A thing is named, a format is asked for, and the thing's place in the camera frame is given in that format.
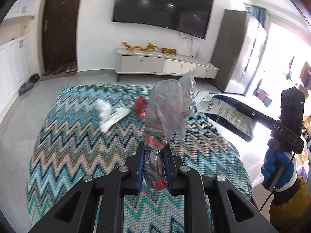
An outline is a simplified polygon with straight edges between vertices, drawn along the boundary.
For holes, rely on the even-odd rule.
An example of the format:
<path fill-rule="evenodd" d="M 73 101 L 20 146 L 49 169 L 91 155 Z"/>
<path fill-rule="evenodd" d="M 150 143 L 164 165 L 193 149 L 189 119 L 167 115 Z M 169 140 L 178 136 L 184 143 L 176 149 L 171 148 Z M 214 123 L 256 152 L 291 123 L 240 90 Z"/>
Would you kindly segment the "blue white gloved right hand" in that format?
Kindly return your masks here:
<path fill-rule="evenodd" d="M 270 192 L 286 191 L 297 180 L 295 157 L 292 153 L 283 151 L 281 142 L 276 138 L 268 141 L 268 147 L 261 167 L 263 187 Z"/>

